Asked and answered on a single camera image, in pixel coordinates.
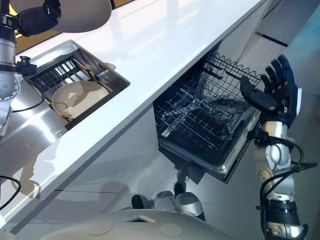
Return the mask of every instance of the sink basin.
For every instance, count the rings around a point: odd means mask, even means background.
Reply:
[[[34,57],[31,63],[37,65],[37,74],[27,78],[16,76],[21,92],[13,100],[12,110],[37,104],[41,100],[39,92],[45,101],[31,110],[12,113],[7,132],[0,139],[0,172],[6,176],[12,176],[23,167],[22,175],[28,178],[38,154],[130,84],[109,65],[71,40]],[[76,118],[63,117],[52,108],[53,94],[78,81],[98,83],[108,94]]]

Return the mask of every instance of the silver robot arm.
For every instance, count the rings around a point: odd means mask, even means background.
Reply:
[[[37,71],[27,56],[21,56],[16,63],[15,30],[23,36],[33,36],[52,29],[61,17],[58,0],[44,0],[42,6],[26,9],[17,16],[10,14],[9,3],[10,0],[0,0],[0,137],[8,127],[11,102],[20,92],[15,74],[28,76]]]
[[[280,121],[268,121],[263,130],[271,137],[288,139],[288,127]],[[257,181],[262,185],[267,179],[277,174],[291,171],[291,156],[288,146],[278,143],[258,146],[253,153],[256,161]],[[280,178],[269,182],[264,188],[265,194]],[[306,226],[300,224],[297,206],[294,198],[294,179],[292,175],[286,177],[266,198],[262,197],[260,209],[261,220],[266,239],[299,239],[307,234]]]
[[[257,181],[261,184],[261,229],[266,240],[303,240],[308,226],[301,225],[294,199],[294,179],[291,176],[301,170],[315,167],[315,163],[303,163],[303,151],[288,137],[288,128],[297,117],[301,104],[298,89],[288,60],[282,55],[271,62],[261,76],[264,91],[255,89],[245,76],[240,89],[244,99],[261,110],[260,126],[248,133],[248,139],[257,146],[254,159]],[[291,150],[300,152],[299,162],[291,160]]]

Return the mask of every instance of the white countertop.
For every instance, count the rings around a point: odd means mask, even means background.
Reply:
[[[114,10],[109,22],[97,30],[62,33],[23,52],[22,55],[32,58],[73,40],[101,61],[116,65],[116,71],[130,82],[129,87],[38,155],[30,179],[41,186],[41,199],[263,2],[136,0]],[[13,177],[20,179],[20,175],[21,170]],[[12,183],[4,182],[0,205],[14,192]],[[25,217],[40,202],[19,193],[0,212],[0,228],[19,212],[19,218]]]

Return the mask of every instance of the black clamp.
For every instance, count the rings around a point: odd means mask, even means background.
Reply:
[[[7,71],[12,73],[21,74],[23,76],[30,76],[37,73],[37,65],[31,64],[30,57],[20,56],[21,61],[16,65],[3,65],[0,64],[0,71]]]
[[[0,13],[0,24],[15,29],[18,24],[18,18],[13,15]]]

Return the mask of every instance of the open dishwasher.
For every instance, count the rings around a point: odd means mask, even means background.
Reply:
[[[259,116],[241,95],[242,76],[254,86],[260,82],[256,72],[216,48],[192,66],[153,103],[160,150],[227,183]]]

